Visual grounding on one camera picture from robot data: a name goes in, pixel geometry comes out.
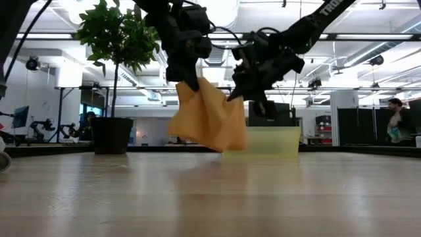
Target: tree leaves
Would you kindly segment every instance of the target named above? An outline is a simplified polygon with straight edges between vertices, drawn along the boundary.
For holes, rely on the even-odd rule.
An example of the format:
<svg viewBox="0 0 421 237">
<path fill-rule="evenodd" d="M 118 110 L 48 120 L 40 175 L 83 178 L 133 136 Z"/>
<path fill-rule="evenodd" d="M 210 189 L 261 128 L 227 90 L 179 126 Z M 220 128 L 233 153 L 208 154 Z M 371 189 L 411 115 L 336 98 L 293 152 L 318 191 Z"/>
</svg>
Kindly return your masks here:
<svg viewBox="0 0 421 237">
<path fill-rule="evenodd" d="M 115 3 L 115 5 L 117 6 L 117 8 L 120 7 L 120 0 L 112 0 L 112 1 Z"/>
<path fill-rule="evenodd" d="M 96 61 L 96 60 L 98 60 L 98 58 L 97 58 L 96 55 L 91 55 L 86 60 L 88 60 L 88 61 Z"/>
<path fill-rule="evenodd" d="M 142 19 L 142 11 L 137 4 L 134 5 L 134 16 L 136 17 L 137 20 Z"/>
<path fill-rule="evenodd" d="M 147 27 L 141 9 L 135 5 L 133 10 L 122 13 L 118 8 L 120 1 L 113 1 L 116 7 L 108 8 L 107 1 L 100 0 L 94 9 L 82 13 L 82 23 L 75 35 L 82 45 L 92 48 L 87 59 L 102 67 L 104 76 L 106 66 L 99 61 L 122 63 L 137 72 L 155 59 L 154 50 L 160 50 L 157 31 Z"/>
<path fill-rule="evenodd" d="M 79 17 L 80 17 L 82 20 L 87 20 L 87 19 L 88 19 L 88 15 L 87 15 L 87 14 L 85 14 L 85 13 L 81 13 L 81 14 L 79 14 Z"/>
<path fill-rule="evenodd" d="M 106 68 L 106 66 L 105 66 L 105 64 L 104 63 L 101 63 L 101 62 L 98 62 L 98 61 L 95 61 L 94 63 L 93 63 L 95 66 L 101 66 L 101 67 L 103 67 L 103 74 L 104 74 L 104 77 L 106 76 L 106 74 L 107 74 L 107 68 Z"/>
</svg>

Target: orange cloth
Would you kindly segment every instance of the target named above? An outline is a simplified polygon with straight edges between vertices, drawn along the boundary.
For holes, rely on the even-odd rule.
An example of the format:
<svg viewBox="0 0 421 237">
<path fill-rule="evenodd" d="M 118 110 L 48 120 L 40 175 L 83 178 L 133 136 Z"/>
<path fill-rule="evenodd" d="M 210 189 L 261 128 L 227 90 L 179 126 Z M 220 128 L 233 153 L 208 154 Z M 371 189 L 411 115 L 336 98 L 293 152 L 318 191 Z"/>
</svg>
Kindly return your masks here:
<svg viewBox="0 0 421 237">
<path fill-rule="evenodd" d="M 208 80 L 199 78 L 198 82 L 198 92 L 185 82 L 177 84 L 180 109 L 172 118 L 168 133 L 219 152 L 246 149 L 243 98 L 228 102 L 225 94 Z"/>
</svg>

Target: computer monitor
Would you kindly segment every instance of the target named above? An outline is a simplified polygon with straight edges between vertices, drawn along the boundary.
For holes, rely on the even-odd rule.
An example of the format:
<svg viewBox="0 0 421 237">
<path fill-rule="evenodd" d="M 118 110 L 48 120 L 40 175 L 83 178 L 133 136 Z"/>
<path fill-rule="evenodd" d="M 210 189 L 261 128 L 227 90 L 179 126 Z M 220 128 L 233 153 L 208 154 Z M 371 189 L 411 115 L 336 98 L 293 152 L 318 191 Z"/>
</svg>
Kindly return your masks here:
<svg viewBox="0 0 421 237">
<path fill-rule="evenodd" d="M 409 101 L 410 122 L 414 127 L 421 127 L 421 99 Z"/>
<path fill-rule="evenodd" d="M 28 120 L 29 106 L 23 106 L 14 110 L 13 128 L 22 128 L 26 126 Z"/>
<path fill-rule="evenodd" d="M 254 101 L 249 101 L 249 126 L 294 126 L 289 115 L 289 104 L 275 103 L 277 117 L 272 120 L 258 116 L 253 109 L 254 104 Z"/>
</svg>

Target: translucent plastic container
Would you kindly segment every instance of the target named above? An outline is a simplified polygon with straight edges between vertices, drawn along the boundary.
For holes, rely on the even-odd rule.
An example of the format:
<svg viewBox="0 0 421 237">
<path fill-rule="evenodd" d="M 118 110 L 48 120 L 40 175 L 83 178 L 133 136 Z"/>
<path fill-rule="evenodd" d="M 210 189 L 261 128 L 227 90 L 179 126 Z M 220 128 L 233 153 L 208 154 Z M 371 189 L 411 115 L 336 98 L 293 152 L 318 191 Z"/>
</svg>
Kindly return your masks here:
<svg viewBox="0 0 421 237">
<path fill-rule="evenodd" d="M 296 159 L 301 135 L 300 127 L 248 127 L 245 151 L 224 152 L 224 157 L 259 159 Z"/>
</svg>

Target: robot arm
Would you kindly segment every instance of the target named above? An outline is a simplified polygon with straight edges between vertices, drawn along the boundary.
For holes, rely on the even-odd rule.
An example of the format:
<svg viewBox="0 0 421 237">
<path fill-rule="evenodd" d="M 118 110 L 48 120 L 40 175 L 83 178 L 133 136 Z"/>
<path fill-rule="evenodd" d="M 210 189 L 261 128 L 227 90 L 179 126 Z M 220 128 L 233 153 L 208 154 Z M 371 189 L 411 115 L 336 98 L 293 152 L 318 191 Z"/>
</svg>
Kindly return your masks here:
<svg viewBox="0 0 421 237">
<path fill-rule="evenodd" d="M 206 59 L 212 49 L 207 34 L 215 31 L 206 15 L 206 8 L 193 3 L 183 7 L 183 0 L 134 0 L 148 12 L 147 22 L 157 29 L 162 48 L 168 53 L 167 78 L 184 80 L 197 91 L 195 63 Z M 303 17 L 288 30 L 267 36 L 262 31 L 251 32 L 247 43 L 232 49 L 235 59 L 243 62 L 234 69 L 235 89 L 229 100 L 243 96 L 244 100 L 265 100 L 264 91 L 283 80 L 290 70 L 300 73 L 304 61 L 298 54 L 307 53 L 322 32 L 355 0 L 326 0 L 312 14 Z"/>
</svg>

